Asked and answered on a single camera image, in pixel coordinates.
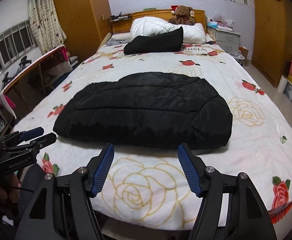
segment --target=brown teddy bear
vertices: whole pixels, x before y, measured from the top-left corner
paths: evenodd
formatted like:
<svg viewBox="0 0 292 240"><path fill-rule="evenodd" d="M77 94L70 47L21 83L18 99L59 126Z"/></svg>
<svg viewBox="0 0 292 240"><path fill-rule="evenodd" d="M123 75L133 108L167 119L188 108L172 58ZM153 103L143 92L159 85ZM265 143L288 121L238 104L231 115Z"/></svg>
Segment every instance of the brown teddy bear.
<svg viewBox="0 0 292 240"><path fill-rule="evenodd" d="M194 18L190 17L190 11L193 8L184 5L179 5L175 9L175 16L168 20L172 24L185 24L185 25L195 25L196 21Z"/></svg>

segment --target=black puffer jacket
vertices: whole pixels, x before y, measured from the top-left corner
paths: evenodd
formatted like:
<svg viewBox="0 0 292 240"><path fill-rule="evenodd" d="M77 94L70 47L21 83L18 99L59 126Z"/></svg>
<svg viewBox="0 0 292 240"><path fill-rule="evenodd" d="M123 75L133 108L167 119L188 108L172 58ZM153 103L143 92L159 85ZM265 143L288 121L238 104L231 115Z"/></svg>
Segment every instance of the black puffer jacket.
<svg viewBox="0 0 292 240"><path fill-rule="evenodd" d="M68 102L53 130L81 141L217 149L227 144L232 120L205 79L148 72L88 85Z"/></svg>

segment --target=blue gripper pad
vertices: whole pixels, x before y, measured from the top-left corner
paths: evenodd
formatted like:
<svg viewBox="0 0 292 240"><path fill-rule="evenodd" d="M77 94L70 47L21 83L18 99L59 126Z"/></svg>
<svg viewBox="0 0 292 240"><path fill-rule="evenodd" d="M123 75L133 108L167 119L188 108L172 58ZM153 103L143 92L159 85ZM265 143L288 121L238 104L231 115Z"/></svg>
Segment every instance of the blue gripper pad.
<svg viewBox="0 0 292 240"><path fill-rule="evenodd" d="M29 131L25 131L22 136L21 139L22 141L29 141L32 140L34 138L37 138L39 136L42 136L44 134L44 129L42 127L37 127L35 129L29 130Z"/></svg>
<svg viewBox="0 0 292 240"><path fill-rule="evenodd" d="M108 147L93 178L94 184L93 184L93 188L91 192L94 197L96 197L97 194L102 191L110 166L113 162L113 159L114 159L114 146L113 144L111 144Z"/></svg>
<svg viewBox="0 0 292 240"><path fill-rule="evenodd" d="M179 145L178 150L178 159L186 176L190 190L196 194L197 197L200 196L202 190L199 185L199 176L196 172L196 169L193 166L193 163L190 160L185 148L182 145Z"/></svg>

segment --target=santa hat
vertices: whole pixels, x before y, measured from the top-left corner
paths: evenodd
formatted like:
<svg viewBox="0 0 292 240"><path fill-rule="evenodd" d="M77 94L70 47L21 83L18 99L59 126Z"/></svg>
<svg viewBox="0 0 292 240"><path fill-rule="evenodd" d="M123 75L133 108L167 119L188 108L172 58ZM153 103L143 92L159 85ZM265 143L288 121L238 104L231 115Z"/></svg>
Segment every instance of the santa hat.
<svg viewBox="0 0 292 240"><path fill-rule="evenodd" d="M175 14L175 10L179 5L171 5L172 8L172 14Z"/></svg>

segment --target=window frame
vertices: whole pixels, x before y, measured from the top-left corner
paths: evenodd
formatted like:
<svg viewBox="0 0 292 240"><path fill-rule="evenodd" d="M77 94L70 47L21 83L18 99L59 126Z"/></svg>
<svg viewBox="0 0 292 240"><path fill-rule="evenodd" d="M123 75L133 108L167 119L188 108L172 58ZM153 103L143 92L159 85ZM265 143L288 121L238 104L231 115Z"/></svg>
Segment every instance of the window frame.
<svg viewBox="0 0 292 240"><path fill-rule="evenodd" d="M30 41L30 46L25 48L25 44L23 41L23 37L22 37L22 33L21 30L26 29L27 32L27 36L28 39ZM19 33L19 37L21 39L22 45L23 45L23 51L21 51L20 53L18 53L17 51L17 47L16 47L16 43L14 40L14 36L13 34L15 33ZM13 48L15 49L16 55L11 57L10 52L9 52L9 44L7 44L7 38L11 37L11 39L13 40ZM5 49L6 49L6 53L9 57L9 61L4 63L4 59L1 53L1 49L0 49L0 74L3 73L5 70L7 70L13 63L15 63L17 60L19 60L20 58L24 57L27 53L29 53L31 50L35 49L36 47L38 47L38 45L36 44L35 38L31 32L31 26L30 26L30 22L29 20L23 21L19 24L16 24L14 26L12 26L11 28L5 30L4 32L2 32L0 34L0 42L4 41L5 44Z"/></svg>

